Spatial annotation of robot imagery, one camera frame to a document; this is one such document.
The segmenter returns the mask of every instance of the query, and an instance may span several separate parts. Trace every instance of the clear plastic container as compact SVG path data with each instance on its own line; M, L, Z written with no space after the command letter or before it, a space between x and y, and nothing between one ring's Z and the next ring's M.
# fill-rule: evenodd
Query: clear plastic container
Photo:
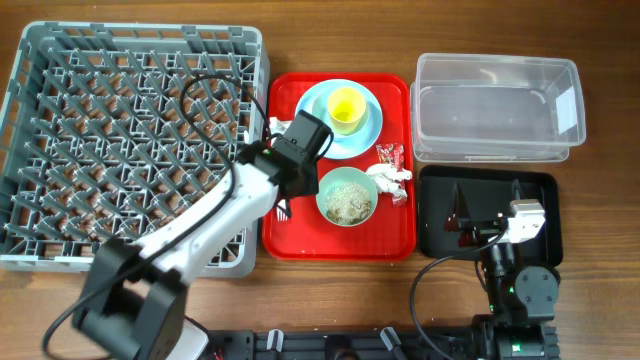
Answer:
M423 54L411 92L419 161L563 161L586 139L571 60Z

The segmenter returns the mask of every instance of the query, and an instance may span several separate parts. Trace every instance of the fork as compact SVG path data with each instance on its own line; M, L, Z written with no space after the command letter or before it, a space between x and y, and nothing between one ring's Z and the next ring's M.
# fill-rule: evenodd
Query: fork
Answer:
M289 221L291 219L291 208L289 207L289 200L282 199L278 201L278 205L276 206L276 217L278 221Z

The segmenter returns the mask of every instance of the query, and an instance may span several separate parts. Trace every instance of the yellow cup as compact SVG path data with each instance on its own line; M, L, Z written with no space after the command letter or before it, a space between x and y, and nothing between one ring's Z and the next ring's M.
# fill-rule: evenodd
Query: yellow cup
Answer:
M367 100L358 90L352 87L341 87L329 95L327 108L333 130L342 135L349 135L364 117Z

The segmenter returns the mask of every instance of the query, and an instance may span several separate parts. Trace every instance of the candy wrapper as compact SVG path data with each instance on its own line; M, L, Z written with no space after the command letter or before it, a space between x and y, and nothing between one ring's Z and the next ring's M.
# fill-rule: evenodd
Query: candy wrapper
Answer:
M402 144L380 144L376 145L378 151L378 159L382 164L393 165L398 172L404 170L404 145ZM402 206L407 203L406 191L404 191L404 181L400 181L399 188L402 195L393 195L391 201L393 206Z

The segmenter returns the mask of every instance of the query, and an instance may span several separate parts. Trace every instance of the black tray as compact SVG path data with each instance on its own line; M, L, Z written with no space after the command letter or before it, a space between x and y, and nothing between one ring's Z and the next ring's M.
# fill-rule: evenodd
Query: black tray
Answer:
M429 257L440 258L468 249L458 246L458 233L444 231L456 182L467 199L471 218L490 220L499 212L510 214L511 183L516 179L528 199L540 201L546 218L538 236L519 245L520 254L527 261L543 261L558 266L563 256L558 185L553 176L544 173L426 166L420 171L418 195L420 251ZM479 258L478 253L461 257L465 260Z

